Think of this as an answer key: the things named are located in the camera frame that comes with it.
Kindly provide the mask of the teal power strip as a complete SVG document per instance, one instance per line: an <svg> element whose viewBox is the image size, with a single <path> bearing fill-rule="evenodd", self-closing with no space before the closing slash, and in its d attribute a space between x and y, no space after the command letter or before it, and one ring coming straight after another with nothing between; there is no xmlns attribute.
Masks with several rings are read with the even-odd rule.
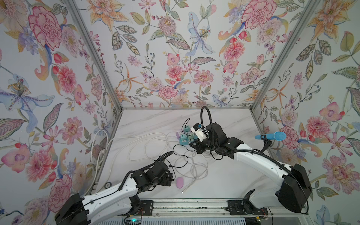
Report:
<svg viewBox="0 0 360 225"><path fill-rule="evenodd" d="M191 142L197 139L197 136L192 132L181 132L181 137L178 139L180 145L189 145Z"/></svg>

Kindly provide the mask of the teal charger with black cable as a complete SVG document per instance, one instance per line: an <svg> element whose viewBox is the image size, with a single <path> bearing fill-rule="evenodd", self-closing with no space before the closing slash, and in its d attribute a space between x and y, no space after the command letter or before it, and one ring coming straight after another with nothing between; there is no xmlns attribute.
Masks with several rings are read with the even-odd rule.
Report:
<svg viewBox="0 0 360 225"><path fill-rule="evenodd" d="M183 131L185 132L185 133L187 133L187 132L190 132L190 127L189 126L185 126L184 128L183 128Z"/></svg>

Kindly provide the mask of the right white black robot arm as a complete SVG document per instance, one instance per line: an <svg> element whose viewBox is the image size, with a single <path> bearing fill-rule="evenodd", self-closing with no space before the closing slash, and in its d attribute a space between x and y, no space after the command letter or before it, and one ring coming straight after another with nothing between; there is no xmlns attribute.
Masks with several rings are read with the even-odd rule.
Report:
<svg viewBox="0 0 360 225"><path fill-rule="evenodd" d="M239 203L230 203L228 211L239 211L242 215L254 215L270 207L284 207L293 213L304 214L303 209L308 209L308 198L312 194L312 187L306 169L300 164L281 163L264 152L273 141L283 141L286 134L275 132L273 134L257 135L257 140L262 140L264 146L261 150L253 149L236 137L227 137L222 127L212 121L208 107L201 108L201 113L207 112L209 125L204 126L203 117L200 122L191 127L191 131L198 137L190 143L197 154L205 151L229 157L244 163L262 173L273 181L276 186L266 190L252 189L246 193Z"/></svg>

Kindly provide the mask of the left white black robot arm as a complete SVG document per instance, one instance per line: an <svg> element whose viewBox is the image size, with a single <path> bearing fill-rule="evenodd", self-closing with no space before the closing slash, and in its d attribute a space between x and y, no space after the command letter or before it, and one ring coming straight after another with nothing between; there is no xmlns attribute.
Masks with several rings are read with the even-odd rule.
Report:
<svg viewBox="0 0 360 225"><path fill-rule="evenodd" d="M129 171L123 181L95 194L72 195L55 216L57 225L96 225L118 215L131 216L141 210L138 194L152 191L156 186L169 187L173 175L165 160L167 152L152 164Z"/></svg>

